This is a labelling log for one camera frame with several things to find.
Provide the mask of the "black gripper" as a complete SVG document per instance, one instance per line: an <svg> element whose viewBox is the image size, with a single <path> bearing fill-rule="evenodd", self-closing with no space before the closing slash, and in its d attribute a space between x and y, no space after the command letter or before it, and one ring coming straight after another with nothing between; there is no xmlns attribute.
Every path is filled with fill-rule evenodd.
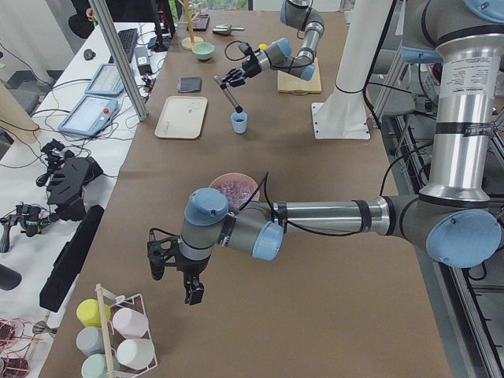
<svg viewBox="0 0 504 378"><path fill-rule="evenodd" d="M183 273L185 288L184 303L189 306L199 304L204 295L204 285L199 280L199 274L208 265L209 257L203 260L191 260L180 251L180 242L177 236L156 240L154 234L149 234L147 242L147 257L150 262L151 276L154 280L160 280L166 267L175 267Z"/></svg>
<svg viewBox="0 0 504 378"><path fill-rule="evenodd" d="M242 62L242 68L233 68L221 78L219 86L222 90L229 86L242 86L246 83L246 78L252 78L262 70L257 52L253 50L249 43L239 42L239 50L246 60Z"/></svg>

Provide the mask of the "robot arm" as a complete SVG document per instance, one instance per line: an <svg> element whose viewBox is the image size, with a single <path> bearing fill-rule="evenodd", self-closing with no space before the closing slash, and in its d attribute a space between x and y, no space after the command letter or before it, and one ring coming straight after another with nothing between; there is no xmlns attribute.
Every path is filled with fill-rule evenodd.
<svg viewBox="0 0 504 378"><path fill-rule="evenodd" d="M324 34L323 17L308 1L284 1L280 9L280 22L302 33L302 45L298 53L292 53L291 43L286 38L277 39L264 49L239 42L238 48L244 60L238 68L216 78L221 89L242 86L245 80L268 69L305 81L312 79L317 45Z"/></svg>
<svg viewBox="0 0 504 378"><path fill-rule="evenodd" d="M461 269L481 264L499 249L503 228L489 210L482 182L503 55L503 4L408 1L405 8L406 61L443 64L427 185L415 195L345 202L248 201L238 207L218 190L200 188L187 201L180 234L148 240L155 280L173 267L183 273L186 303L200 303L200 275L215 246L271 261L288 232L395 236L433 260Z"/></svg>

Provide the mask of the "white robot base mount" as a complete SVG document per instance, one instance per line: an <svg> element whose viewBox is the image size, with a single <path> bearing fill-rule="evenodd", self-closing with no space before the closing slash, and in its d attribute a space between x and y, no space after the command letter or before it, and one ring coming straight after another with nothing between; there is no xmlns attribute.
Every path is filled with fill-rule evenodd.
<svg viewBox="0 0 504 378"><path fill-rule="evenodd" d="M396 1L357 1L335 79L325 102L312 104L316 139L369 139L365 86L371 74L388 74L402 37Z"/></svg>

